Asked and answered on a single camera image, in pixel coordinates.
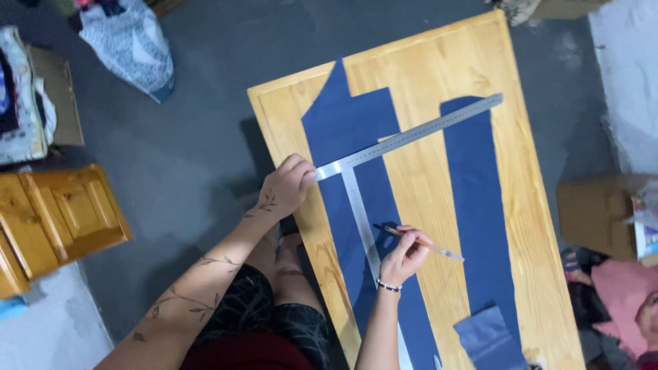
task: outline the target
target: cardboard box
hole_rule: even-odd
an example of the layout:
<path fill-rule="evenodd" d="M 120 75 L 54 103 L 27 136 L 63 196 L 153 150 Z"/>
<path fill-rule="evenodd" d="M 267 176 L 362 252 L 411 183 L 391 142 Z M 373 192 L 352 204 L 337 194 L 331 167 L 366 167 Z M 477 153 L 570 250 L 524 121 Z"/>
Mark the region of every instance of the cardboard box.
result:
<path fill-rule="evenodd" d="M 637 261 L 634 227 L 626 220 L 633 216 L 630 196 L 650 180 L 658 180 L 658 176 L 617 174 L 561 182 L 557 207 L 564 240 L 621 261 Z M 649 255 L 642 262 L 657 264 L 658 255 Z"/>
<path fill-rule="evenodd" d="M 611 0 L 542 0 L 531 18 L 576 19 Z"/>
<path fill-rule="evenodd" d="M 57 128 L 53 143 L 83 146 L 84 139 L 68 61 L 38 47 L 27 45 L 26 50 L 30 55 L 34 76 L 43 78 L 44 90 L 55 106 Z"/>

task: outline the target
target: wooden cabinet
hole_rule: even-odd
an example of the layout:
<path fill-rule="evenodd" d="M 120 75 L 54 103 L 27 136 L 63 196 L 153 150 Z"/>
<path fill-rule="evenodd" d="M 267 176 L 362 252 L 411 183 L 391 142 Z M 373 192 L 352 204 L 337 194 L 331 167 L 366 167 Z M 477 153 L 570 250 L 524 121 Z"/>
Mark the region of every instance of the wooden cabinet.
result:
<path fill-rule="evenodd" d="M 0 174 L 0 225 L 0 263 L 3 257 L 5 261 L 0 265 L 0 299 L 7 296 L 5 291 L 16 294 L 26 287 L 16 278 L 16 264 L 32 280 L 132 239 L 99 165 Z"/>

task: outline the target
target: black patterned shorts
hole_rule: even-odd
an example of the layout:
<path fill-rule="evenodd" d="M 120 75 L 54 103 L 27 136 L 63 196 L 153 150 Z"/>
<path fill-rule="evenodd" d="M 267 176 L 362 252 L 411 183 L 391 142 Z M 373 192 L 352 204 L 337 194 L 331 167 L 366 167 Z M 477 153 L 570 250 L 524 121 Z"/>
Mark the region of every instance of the black patterned shorts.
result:
<path fill-rule="evenodd" d="M 331 369 L 329 332 L 322 314 L 303 304 L 275 306 L 270 282 L 249 265 L 243 265 L 238 271 L 194 344 L 203 345 L 243 332 L 268 330 L 299 347 L 316 369 Z"/>

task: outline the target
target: pink cloth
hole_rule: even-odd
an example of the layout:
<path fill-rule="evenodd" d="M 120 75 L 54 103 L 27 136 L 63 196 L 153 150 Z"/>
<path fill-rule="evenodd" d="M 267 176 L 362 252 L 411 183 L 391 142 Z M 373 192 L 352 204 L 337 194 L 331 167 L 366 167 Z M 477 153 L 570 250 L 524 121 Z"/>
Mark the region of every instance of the pink cloth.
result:
<path fill-rule="evenodd" d="M 609 259 L 592 269 L 592 280 L 612 321 L 594 327 L 619 338 L 619 346 L 634 359 L 647 351 L 648 343 L 635 322 L 640 306 L 658 290 L 658 266 Z"/>

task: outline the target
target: beaded bracelet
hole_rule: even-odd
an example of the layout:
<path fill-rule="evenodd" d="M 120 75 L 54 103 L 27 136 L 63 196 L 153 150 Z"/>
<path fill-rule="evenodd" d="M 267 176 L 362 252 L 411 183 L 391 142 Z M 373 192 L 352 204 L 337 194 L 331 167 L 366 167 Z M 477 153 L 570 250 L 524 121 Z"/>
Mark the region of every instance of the beaded bracelet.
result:
<path fill-rule="evenodd" d="M 377 285 L 381 286 L 382 288 L 392 290 L 393 292 L 399 292 L 400 290 L 402 290 L 402 285 L 401 286 L 392 286 L 392 285 L 386 284 L 385 282 L 382 282 L 381 280 L 379 280 L 379 278 L 377 278 L 376 281 L 377 281 Z"/>

